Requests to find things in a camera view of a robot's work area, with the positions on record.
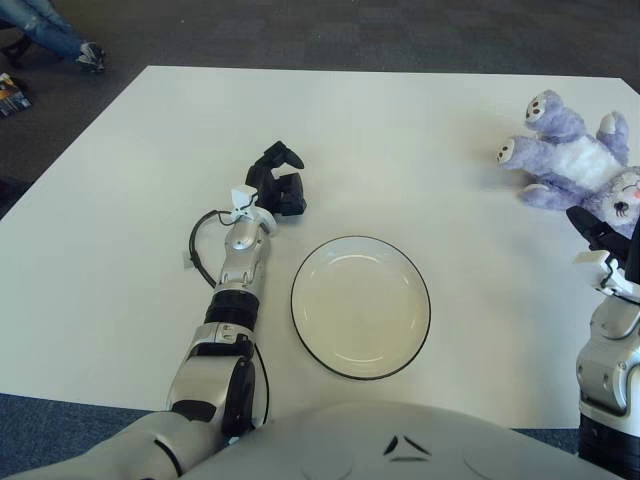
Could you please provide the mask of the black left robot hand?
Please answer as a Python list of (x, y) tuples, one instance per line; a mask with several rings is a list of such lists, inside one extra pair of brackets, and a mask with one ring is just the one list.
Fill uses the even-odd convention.
[(301, 175), (290, 173), (275, 177), (273, 170), (283, 164), (304, 169), (302, 159), (282, 141), (277, 141), (249, 168), (245, 184), (257, 190), (258, 207), (273, 215), (302, 215), (307, 204)]

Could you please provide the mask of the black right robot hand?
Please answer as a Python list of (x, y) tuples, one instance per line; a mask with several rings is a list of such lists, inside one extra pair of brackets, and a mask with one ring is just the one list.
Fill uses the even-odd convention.
[(591, 251), (606, 251), (624, 270), (626, 280), (639, 283), (639, 222), (632, 237), (627, 238), (583, 207), (570, 207), (566, 215)]

